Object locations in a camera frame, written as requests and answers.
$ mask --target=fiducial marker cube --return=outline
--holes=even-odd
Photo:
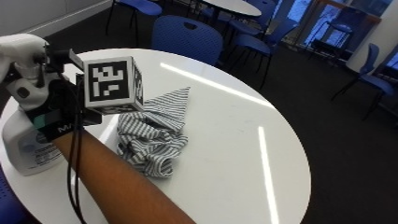
[[[86,107],[103,115],[143,111],[143,74],[132,57],[86,61]]]

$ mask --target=striped cloth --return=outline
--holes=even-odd
[[[120,115],[118,153],[144,174],[169,177],[172,160],[188,143],[181,134],[189,87],[144,103],[144,112]]]

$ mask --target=wall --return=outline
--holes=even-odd
[[[370,31],[368,37],[363,41],[363,44],[348,61],[348,67],[359,72],[363,67],[368,53],[369,43],[376,44],[380,47],[380,54],[376,60],[376,66],[386,59],[392,50],[398,44],[398,0],[394,0],[384,15],[381,23]]]
[[[111,0],[0,0],[0,35],[51,35],[111,7]]]

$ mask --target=white round table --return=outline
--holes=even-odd
[[[311,169],[295,130],[273,105],[216,67],[179,55],[147,49],[80,54],[84,60],[128,55],[143,71],[146,99],[191,87],[183,129],[189,143],[175,160],[173,176],[151,179],[162,191],[197,223],[300,223],[311,199]],[[67,66],[68,75],[78,71]],[[0,130],[15,110],[11,99]],[[118,115],[87,128],[111,149],[116,126]],[[43,223],[79,223],[67,197],[67,162],[22,176],[3,141],[0,148],[10,184],[31,213]],[[80,196],[88,223],[106,223],[84,185]]]
[[[221,11],[231,12],[237,15],[259,17],[261,11],[248,2],[243,0],[199,0],[201,3],[215,8],[211,24],[215,25]]]

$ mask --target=chair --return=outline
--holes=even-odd
[[[40,223],[18,200],[0,166],[0,222]]]
[[[152,49],[216,65],[223,49],[223,36],[200,21],[179,16],[163,16],[155,22]]]
[[[263,83],[261,83],[261,87],[260,87],[261,89],[263,89],[263,86],[264,86],[264,83],[265,83],[265,78],[267,78],[268,73],[269,73],[269,67],[271,67],[273,55],[275,55],[275,52],[276,52],[276,49],[277,49],[277,44],[283,40],[284,36],[297,26],[299,26],[299,23],[296,21],[293,21],[291,19],[287,19],[283,23],[280,23],[277,25],[273,33],[271,35],[265,36],[264,40],[257,39],[252,35],[239,35],[237,36],[236,46],[235,46],[233,51],[231,52],[231,54],[228,56],[228,59],[229,59],[231,55],[233,54],[233,52],[236,51],[237,46],[243,46],[244,48],[249,49],[251,51],[255,51],[256,53],[259,53],[261,55],[259,68],[256,70],[259,72],[264,57],[269,58],[269,61],[268,61],[268,64],[267,64],[265,75],[264,75]],[[245,53],[245,50],[239,55],[239,58],[237,58],[236,62],[233,63],[233,66],[231,67],[229,72],[233,70],[235,66],[237,65],[237,62],[240,61],[244,53]]]
[[[394,94],[394,88],[392,87],[392,85],[389,84],[389,82],[386,82],[382,78],[376,77],[369,75],[369,73],[372,72],[372,70],[374,69],[374,62],[378,56],[378,47],[370,43],[370,51],[369,51],[369,56],[366,59],[366,62],[364,64],[364,66],[360,69],[360,74],[359,77],[356,77],[353,79],[352,82],[349,82],[349,84],[347,86],[344,86],[344,88],[335,94],[332,101],[335,100],[335,98],[337,97],[337,95],[340,93],[345,93],[349,88],[359,82],[363,81],[365,83],[368,83],[373,88],[376,88],[378,90],[378,92],[374,95],[372,104],[370,104],[370,108],[369,111],[366,112],[365,117],[363,118],[363,120],[365,120],[369,115],[370,112],[376,109],[376,107],[378,106],[380,101],[382,100],[382,97],[385,95],[393,95]]]
[[[339,13],[339,16],[332,21],[325,21],[317,31],[313,34],[313,37],[311,39],[311,42],[307,46],[307,49],[309,45],[313,46],[313,54],[324,50],[328,53],[333,54],[336,59],[340,59],[340,56],[343,52],[347,50],[352,36],[355,35],[355,32],[357,28],[360,27],[361,23],[368,17],[368,13],[359,10],[353,7],[344,7],[341,12]],[[315,39],[317,33],[323,29],[324,25],[328,24],[331,26],[331,30],[324,34],[321,39]],[[323,39],[325,38],[327,34],[332,34],[333,31],[339,31],[341,33],[340,37],[335,40],[333,44],[325,44],[323,43]]]
[[[108,35],[108,28],[111,23],[111,17],[114,13],[115,5],[120,5],[123,7],[130,7],[134,9],[132,17],[130,20],[130,28],[132,27],[134,20],[136,21],[136,43],[139,43],[139,18],[138,18],[138,11],[148,16],[160,16],[162,14],[162,7],[159,4],[148,1],[148,0],[112,0],[112,7],[108,16],[107,26],[106,26],[106,34]]]
[[[163,4],[162,4],[163,8],[166,8],[166,1],[167,0],[163,0]],[[184,1],[184,0],[179,1],[181,4],[187,5],[185,17],[188,17],[191,9],[195,9],[195,11],[197,11],[197,6],[199,6],[199,3],[200,3],[199,0],[187,0],[187,1]]]
[[[199,17],[197,20],[200,19],[200,15],[203,15],[207,18],[207,22],[209,19],[213,17],[215,10],[211,7],[204,8],[199,12]],[[229,13],[220,12],[217,20],[221,21],[223,23],[228,24],[229,20],[233,18],[233,16]]]
[[[261,11],[261,16],[253,19],[260,29],[255,28],[253,26],[248,25],[240,20],[231,20],[229,26],[232,26],[235,30],[232,33],[229,43],[232,42],[233,36],[236,35],[236,31],[239,31],[240,34],[245,34],[245,35],[259,35],[260,33],[265,35],[267,29],[269,28],[271,20],[275,15],[275,8],[276,8],[275,1],[248,0],[248,3],[251,3]]]

